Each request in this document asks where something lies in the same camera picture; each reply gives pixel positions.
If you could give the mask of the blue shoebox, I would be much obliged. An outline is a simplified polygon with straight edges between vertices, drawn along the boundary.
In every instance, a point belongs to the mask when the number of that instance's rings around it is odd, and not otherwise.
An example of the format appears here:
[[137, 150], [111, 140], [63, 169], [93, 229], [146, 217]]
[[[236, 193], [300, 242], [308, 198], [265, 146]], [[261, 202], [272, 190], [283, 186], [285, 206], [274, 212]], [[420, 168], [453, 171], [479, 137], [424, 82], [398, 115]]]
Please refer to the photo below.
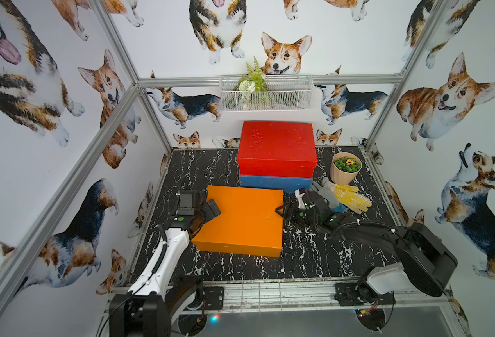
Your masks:
[[244, 188], [282, 190], [287, 193], [294, 193], [301, 188], [309, 188], [312, 182], [313, 178], [240, 175], [240, 184]]

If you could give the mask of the orange shoebox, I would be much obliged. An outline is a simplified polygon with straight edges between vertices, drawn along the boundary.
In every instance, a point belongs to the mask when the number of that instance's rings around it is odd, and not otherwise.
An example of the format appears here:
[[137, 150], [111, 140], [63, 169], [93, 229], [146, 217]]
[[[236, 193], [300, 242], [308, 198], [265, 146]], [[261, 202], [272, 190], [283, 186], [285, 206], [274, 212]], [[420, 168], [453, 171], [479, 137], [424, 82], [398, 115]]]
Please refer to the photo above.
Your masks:
[[208, 186], [221, 214], [191, 240], [201, 251], [278, 258], [283, 249], [282, 190]]

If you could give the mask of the red shoebox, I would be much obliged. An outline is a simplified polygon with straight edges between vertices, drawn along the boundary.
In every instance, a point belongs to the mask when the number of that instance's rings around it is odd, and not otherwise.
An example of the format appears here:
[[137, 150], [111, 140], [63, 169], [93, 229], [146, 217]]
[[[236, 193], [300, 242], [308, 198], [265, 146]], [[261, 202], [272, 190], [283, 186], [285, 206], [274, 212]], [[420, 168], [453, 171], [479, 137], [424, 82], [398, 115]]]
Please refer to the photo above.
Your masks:
[[311, 178], [317, 163], [311, 124], [243, 123], [238, 152], [240, 175]]

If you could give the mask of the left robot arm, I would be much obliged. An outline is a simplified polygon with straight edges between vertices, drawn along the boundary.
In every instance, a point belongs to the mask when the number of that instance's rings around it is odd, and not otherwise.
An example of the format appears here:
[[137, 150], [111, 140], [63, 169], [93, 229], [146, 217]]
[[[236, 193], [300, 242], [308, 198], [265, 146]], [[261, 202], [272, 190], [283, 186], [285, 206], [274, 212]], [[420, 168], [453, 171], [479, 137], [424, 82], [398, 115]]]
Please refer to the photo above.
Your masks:
[[170, 336], [180, 313], [204, 302], [201, 278], [183, 276], [172, 288], [169, 284], [191, 240], [221, 212], [207, 190], [182, 190], [177, 196], [176, 209], [158, 226], [159, 243], [145, 269], [127, 293], [109, 303], [101, 327], [109, 336]]

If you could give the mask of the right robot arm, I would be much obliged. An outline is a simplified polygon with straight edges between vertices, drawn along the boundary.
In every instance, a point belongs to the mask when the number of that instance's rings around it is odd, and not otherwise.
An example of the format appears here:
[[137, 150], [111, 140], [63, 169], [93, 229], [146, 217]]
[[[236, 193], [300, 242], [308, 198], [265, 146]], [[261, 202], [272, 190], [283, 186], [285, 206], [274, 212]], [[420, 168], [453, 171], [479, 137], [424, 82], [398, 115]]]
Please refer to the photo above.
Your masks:
[[386, 251], [397, 261], [367, 269], [356, 282], [337, 283], [335, 300], [341, 306], [395, 302], [397, 292], [418, 290], [438, 298], [458, 266], [457, 258], [426, 226], [409, 227], [361, 220], [336, 212], [317, 192], [296, 190], [296, 202], [288, 202], [275, 212], [285, 221], [307, 227], [326, 240], [367, 244]]

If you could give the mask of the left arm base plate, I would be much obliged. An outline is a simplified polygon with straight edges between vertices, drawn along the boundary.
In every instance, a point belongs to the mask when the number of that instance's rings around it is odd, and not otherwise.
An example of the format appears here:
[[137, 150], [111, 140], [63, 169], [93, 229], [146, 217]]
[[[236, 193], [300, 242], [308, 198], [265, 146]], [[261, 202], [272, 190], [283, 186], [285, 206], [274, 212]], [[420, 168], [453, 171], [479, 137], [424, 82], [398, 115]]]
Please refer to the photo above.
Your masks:
[[198, 310], [222, 310], [224, 307], [224, 287], [204, 286], [201, 304]]

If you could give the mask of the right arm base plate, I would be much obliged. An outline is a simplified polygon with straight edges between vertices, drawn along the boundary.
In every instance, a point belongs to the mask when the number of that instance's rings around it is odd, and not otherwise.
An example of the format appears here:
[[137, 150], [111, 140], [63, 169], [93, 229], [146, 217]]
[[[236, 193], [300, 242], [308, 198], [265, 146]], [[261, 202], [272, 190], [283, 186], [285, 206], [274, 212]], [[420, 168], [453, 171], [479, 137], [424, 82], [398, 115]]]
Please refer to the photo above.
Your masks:
[[379, 294], [362, 282], [338, 282], [335, 284], [334, 299], [345, 307], [362, 305], [393, 305], [395, 297], [392, 292]]

